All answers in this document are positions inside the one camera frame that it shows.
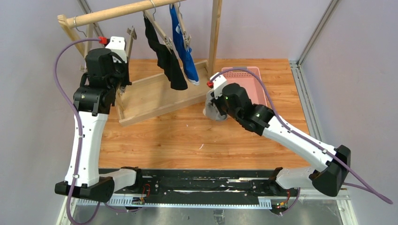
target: wall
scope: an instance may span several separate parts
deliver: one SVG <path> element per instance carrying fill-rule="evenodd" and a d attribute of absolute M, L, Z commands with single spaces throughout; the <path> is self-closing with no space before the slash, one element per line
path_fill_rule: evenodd
<path fill-rule="evenodd" d="M 87 0 L 93 11 L 117 7 L 139 0 Z M 192 36 L 194 58 L 208 58 L 212 0 L 181 2 L 180 11 Z M 289 58 L 296 60 L 322 17 L 330 0 L 224 0 L 218 44 L 218 58 Z M 169 37 L 171 18 L 167 6 L 158 7 L 156 21 Z M 142 13 L 100 22 L 105 35 L 127 36 L 131 25 L 138 39 L 132 58 L 156 58 L 145 38 Z"/>
<path fill-rule="evenodd" d="M 398 219 L 397 10 L 395 0 L 342 0 L 303 66 L 325 141 L 351 148 L 352 168 L 395 202 L 350 188 L 361 225 Z"/>
<path fill-rule="evenodd" d="M 63 202 L 54 185 L 67 172 L 74 132 L 52 76 L 56 55 L 70 42 L 56 18 L 82 11 L 74 0 L 1 1 L 0 8 L 1 224 L 53 225 Z M 59 63 L 69 96 L 82 62 L 73 48 Z"/>

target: clothes hanger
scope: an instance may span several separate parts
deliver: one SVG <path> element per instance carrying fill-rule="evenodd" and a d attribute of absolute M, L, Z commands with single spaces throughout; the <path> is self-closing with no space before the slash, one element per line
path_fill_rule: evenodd
<path fill-rule="evenodd" d="M 178 6 L 177 3 L 173 3 L 174 8 L 176 9 L 177 12 L 177 18 L 178 18 L 178 22 L 180 23 L 180 29 L 181 29 L 181 33 L 183 34 L 183 39 L 184 39 L 184 47 L 186 50 L 189 49 L 189 43 L 191 41 L 191 36 L 187 35 L 186 29 L 185 29 L 185 25 L 184 25 L 184 21 L 183 21 L 183 15 L 180 13 L 180 5 L 181 5 L 181 1 L 178 1 Z"/>
<path fill-rule="evenodd" d="M 173 45 L 172 45 L 172 40 L 171 38 L 167 37 L 166 33 L 162 30 L 162 28 L 159 26 L 158 22 L 155 20 L 155 13 L 156 13 L 156 6 L 155 3 L 150 0 L 153 4 L 153 7 L 155 9 L 155 12 L 151 14 L 148 10 L 144 10 L 144 16 L 147 18 L 155 28 L 156 32 L 162 37 L 164 45 L 167 47 L 168 51 L 171 53 L 171 50 L 173 50 Z"/>

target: wooden rack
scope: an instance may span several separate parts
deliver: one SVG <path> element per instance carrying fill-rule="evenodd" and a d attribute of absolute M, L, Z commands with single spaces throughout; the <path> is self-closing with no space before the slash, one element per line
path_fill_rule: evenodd
<path fill-rule="evenodd" d="M 58 22 L 67 36 L 72 41 L 76 41 L 80 37 L 75 31 L 75 27 L 87 25 L 87 36 L 92 37 L 92 26 L 96 22 L 148 10 L 154 8 L 153 5 L 161 7 L 177 2 L 179 0 L 144 0 L 71 18 L 59 15 Z M 183 91 L 172 90 L 164 74 L 153 75 L 133 82 L 131 86 L 126 87 L 124 94 L 121 95 L 120 92 L 117 92 L 116 95 L 116 107 L 122 126 L 160 116 L 206 99 L 206 93 L 209 91 L 206 82 L 214 74 L 221 5 L 222 0 L 213 0 L 208 61 L 195 63 L 200 85 L 190 85 L 187 90 Z M 91 48 L 90 44 L 84 45 L 83 43 L 75 46 L 83 57 Z"/>

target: pink plastic bin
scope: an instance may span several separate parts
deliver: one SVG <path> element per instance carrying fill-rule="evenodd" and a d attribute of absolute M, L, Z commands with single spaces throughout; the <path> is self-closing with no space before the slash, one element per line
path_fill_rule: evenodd
<path fill-rule="evenodd" d="M 221 71 L 231 69 L 232 67 L 224 67 Z M 258 67 L 245 67 L 248 70 L 252 71 L 261 79 L 260 70 Z M 230 71 L 223 74 L 225 79 L 227 79 L 228 83 L 237 83 L 241 87 L 244 87 L 249 95 L 249 98 L 252 100 L 254 104 L 267 105 L 267 99 L 265 97 L 264 90 L 262 89 L 261 84 L 247 72 L 243 71 Z"/>

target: wooden table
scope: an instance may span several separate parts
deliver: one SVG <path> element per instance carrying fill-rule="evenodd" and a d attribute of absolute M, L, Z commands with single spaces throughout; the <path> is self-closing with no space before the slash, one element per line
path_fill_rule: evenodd
<path fill-rule="evenodd" d="M 217 60 L 215 69 L 220 71 L 222 67 L 239 66 L 258 67 L 280 115 L 308 133 L 288 60 Z M 156 66 L 156 60 L 130 61 L 131 81 L 161 72 Z M 275 169 L 279 166 L 309 166 L 294 152 L 244 130 L 231 118 L 223 122 L 207 119 L 202 113 L 203 108 L 204 103 L 199 103 L 121 127 L 116 109 L 112 107 L 102 137 L 99 166 L 158 169 Z"/>

